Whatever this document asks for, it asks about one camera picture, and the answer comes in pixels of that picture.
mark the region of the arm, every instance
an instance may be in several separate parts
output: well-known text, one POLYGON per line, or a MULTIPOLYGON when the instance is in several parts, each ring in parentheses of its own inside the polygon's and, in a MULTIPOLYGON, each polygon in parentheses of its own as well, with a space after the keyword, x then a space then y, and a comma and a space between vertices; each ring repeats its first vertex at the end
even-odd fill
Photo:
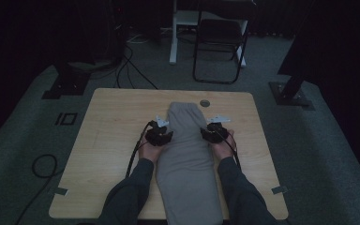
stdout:
POLYGON ((137 216, 148 199, 154 164, 162 150, 163 146, 155 147, 142 139, 137 166, 130 177, 110 191, 97 224, 137 224, 137 216))
MULTIPOLYGON (((227 142, 235 147, 233 131, 229 130, 229 133, 227 142)), ((220 160, 217 172, 229 208, 231 224, 277 224, 268 212, 262 195, 236 166, 231 148, 225 142, 211 143, 211 145, 215 156, 220 160)))

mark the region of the wooden table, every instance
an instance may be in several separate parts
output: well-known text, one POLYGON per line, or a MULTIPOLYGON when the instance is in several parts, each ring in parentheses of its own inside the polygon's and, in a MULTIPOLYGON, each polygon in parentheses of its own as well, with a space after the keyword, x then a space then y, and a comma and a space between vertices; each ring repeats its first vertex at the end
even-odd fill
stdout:
MULTIPOLYGON (((59 184, 67 189, 67 195, 55 194, 50 216, 98 218, 108 192, 124 179, 131 152, 144 126, 155 120, 156 115, 165 119, 173 101, 198 104, 206 118, 217 114, 231 118, 224 127, 235 130, 244 174, 261 192, 273 216, 287 218, 283 195, 273 194, 271 190, 279 186, 279 181, 251 94, 109 88, 96 90, 92 97, 59 184), (210 102, 207 108, 200 105, 204 99, 210 102)), ((228 219, 218 176, 217 187, 223 216, 228 219)), ((139 218, 166 218, 155 176, 139 218)))

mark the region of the gray cloth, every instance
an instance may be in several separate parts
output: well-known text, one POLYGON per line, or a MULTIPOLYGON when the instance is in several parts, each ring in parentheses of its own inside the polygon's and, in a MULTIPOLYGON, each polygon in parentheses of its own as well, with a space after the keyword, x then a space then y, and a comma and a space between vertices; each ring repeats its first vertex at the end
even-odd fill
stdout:
POLYGON ((194 103, 173 102, 168 131, 174 131, 157 163, 157 184, 170 225, 222 224, 212 151, 200 128, 205 118, 194 103))

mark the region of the gray carpet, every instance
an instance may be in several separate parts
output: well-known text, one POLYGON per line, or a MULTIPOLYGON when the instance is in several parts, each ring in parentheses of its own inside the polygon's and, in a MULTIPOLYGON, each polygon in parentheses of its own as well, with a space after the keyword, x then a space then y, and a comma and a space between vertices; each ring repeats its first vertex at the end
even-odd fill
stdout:
MULTIPOLYGON (((279 181, 290 190, 284 196, 291 224, 360 224, 360 166, 319 89, 307 82, 302 87, 315 111, 278 106, 271 94, 269 82, 289 79, 277 75, 277 71, 291 40, 251 37, 247 44, 247 67, 241 70, 238 82, 231 85, 194 82, 191 77, 192 45, 186 42, 179 43, 177 64, 169 65, 170 43, 169 38, 162 39, 160 44, 129 43, 133 50, 131 62, 159 89, 249 92, 254 96, 279 181)), ((234 63, 220 66, 234 71, 234 63)), ((153 88, 132 67, 128 69, 136 88, 153 88)), ((202 64, 199 69, 201 73, 204 69, 211 72, 202 64)), ((121 74, 121 87, 131 88, 126 67, 121 74)), ((58 170, 62 170, 94 90, 113 87, 115 81, 113 72, 97 72, 92 75, 83 96, 42 100, 44 91, 51 88, 56 76, 54 68, 49 67, 36 77, 0 129, 2 225, 15 224, 24 207, 45 183, 45 179, 32 174, 34 159, 42 154, 53 154, 58 160, 58 170), (60 126, 56 125, 60 113, 77 113, 78 117, 74 125, 60 126)), ((48 174, 53 162, 41 160, 37 167, 40 173, 48 174)), ((50 189, 57 187, 59 180, 60 175, 52 179, 30 206, 21 224, 93 222, 49 217, 53 199, 50 189)))

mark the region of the chair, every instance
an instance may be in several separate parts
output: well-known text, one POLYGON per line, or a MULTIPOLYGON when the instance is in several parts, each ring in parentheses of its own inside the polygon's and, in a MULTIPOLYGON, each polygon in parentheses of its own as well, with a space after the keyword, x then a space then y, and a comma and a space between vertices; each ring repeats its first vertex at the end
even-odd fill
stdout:
POLYGON ((194 46, 194 65, 192 69, 192 76, 196 82, 226 84, 236 82, 239 77, 239 71, 241 69, 245 47, 247 45, 248 26, 253 21, 256 11, 256 4, 252 0, 200 0, 197 37, 194 46), (203 14, 205 12, 215 14, 219 19, 204 18, 203 14), (241 27, 240 21, 247 21, 245 22, 246 26, 241 27), (233 80, 215 81, 197 78, 195 74, 197 52, 198 50, 205 50, 200 49, 201 43, 230 47, 231 51, 217 51, 212 49, 206 51, 230 52, 232 53, 231 60, 234 59, 238 48, 241 47, 241 55, 238 60, 236 75, 233 80))

